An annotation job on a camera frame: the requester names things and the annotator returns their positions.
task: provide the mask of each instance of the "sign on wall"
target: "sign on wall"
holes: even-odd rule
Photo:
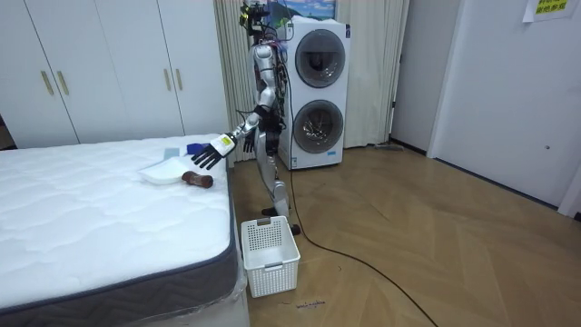
[[[335,4],[337,0],[266,0],[269,12],[271,12],[270,22],[274,28],[291,19],[294,15],[325,20],[335,18]]]
[[[575,12],[578,0],[528,0],[524,23],[568,18]]]

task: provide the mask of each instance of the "basket handle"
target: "basket handle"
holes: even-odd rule
[[[269,264],[265,264],[264,265],[264,271],[265,272],[271,272],[271,271],[279,270],[280,268],[282,268],[282,262],[269,263]]]
[[[271,218],[260,218],[256,220],[257,226],[263,226],[265,224],[271,224]]]

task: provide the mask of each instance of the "white plastic basket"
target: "white plastic basket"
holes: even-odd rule
[[[241,226],[244,269],[252,297],[297,288],[300,254],[287,219],[263,218]]]

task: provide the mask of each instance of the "round porthole window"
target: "round porthole window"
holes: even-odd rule
[[[345,48],[331,31],[314,30],[300,40],[295,64],[304,83],[316,88],[327,87],[343,72]]]
[[[343,115],[339,108],[325,100],[303,106],[294,119],[294,138],[300,148],[320,154],[332,148],[343,134]]]

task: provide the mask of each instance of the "camera on robot head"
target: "camera on robot head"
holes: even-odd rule
[[[266,5],[258,2],[248,5],[246,2],[243,2],[240,11],[239,23],[246,30],[246,34],[252,36],[255,43],[265,38],[262,18],[270,14],[270,12],[266,11]]]

